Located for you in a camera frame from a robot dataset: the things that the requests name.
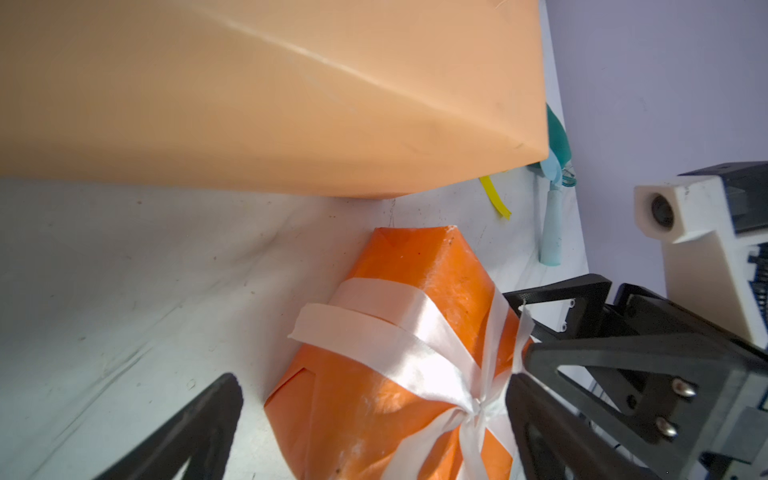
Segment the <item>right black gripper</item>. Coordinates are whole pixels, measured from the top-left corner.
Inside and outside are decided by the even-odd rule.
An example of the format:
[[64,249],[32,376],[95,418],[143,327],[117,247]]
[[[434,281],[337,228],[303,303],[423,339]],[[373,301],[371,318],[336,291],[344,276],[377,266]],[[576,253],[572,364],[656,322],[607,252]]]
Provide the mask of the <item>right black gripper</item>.
[[629,284],[610,309],[610,336],[596,338],[611,286],[590,273],[504,293],[542,342],[525,355],[527,375],[661,479],[697,467],[709,479],[766,478],[766,352]]

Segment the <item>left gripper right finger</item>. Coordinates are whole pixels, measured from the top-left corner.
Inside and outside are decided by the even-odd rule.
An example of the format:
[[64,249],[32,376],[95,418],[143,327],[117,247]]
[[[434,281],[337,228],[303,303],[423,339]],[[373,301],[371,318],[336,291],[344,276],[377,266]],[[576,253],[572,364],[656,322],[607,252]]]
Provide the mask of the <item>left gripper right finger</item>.
[[526,374],[510,377],[506,405],[528,479],[654,479],[621,456]]

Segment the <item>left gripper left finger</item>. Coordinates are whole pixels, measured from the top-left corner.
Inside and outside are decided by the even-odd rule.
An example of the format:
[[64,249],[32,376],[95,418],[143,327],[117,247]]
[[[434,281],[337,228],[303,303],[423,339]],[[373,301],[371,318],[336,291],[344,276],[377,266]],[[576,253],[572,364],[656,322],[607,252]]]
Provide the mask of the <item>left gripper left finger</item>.
[[243,407],[226,373],[110,468],[100,479],[221,479]]

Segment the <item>white ribbon bow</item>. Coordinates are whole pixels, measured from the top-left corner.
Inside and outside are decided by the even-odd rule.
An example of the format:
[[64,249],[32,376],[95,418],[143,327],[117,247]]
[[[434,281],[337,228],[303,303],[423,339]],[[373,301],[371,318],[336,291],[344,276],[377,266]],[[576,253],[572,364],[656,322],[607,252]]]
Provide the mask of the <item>white ribbon bow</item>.
[[399,282],[352,278],[342,282],[329,304],[302,308],[290,336],[345,356],[378,372],[407,391],[449,409],[400,442],[382,476],[414,479],[437,440],[459,432],[462,479],[488,476],[481,453],[491,433],[511,455],[518,453],[505,395],[510,377],[524,372],[522,356],[534,322],[520,313],[513,363],[498,372],[501,334],[511,306],[492,292],[482,357],[474,360],[434,301]]

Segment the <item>orange gift box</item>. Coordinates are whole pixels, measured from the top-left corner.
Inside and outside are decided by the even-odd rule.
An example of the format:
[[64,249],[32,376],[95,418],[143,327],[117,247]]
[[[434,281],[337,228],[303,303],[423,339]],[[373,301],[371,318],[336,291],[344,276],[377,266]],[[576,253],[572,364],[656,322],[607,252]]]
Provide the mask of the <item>orange gift box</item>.
[[455,226],[379,228],[265,402],[298,479],[507,479],[505,395],[531,344]]

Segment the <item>yellow ribbon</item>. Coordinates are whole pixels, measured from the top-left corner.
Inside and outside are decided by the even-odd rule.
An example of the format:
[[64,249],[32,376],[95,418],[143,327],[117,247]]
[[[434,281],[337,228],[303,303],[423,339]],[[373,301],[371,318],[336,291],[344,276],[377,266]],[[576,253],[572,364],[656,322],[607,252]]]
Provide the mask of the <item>yellow ribbon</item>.
[[482,176],[479,178],[482,188],[490,201],[491,205],[498,213],[498,215],[504,219],[509,220],[511,218],[511,212],[504,204],[501,196],[499,195],[490,175]]

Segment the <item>tan gift box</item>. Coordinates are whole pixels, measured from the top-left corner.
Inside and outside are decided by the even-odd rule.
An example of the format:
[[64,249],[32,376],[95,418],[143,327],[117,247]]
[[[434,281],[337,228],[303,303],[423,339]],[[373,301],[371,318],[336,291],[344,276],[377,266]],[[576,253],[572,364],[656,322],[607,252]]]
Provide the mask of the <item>tan gift box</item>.
[[5,177],[394,198],[547,157],[534,1],[5,1]]

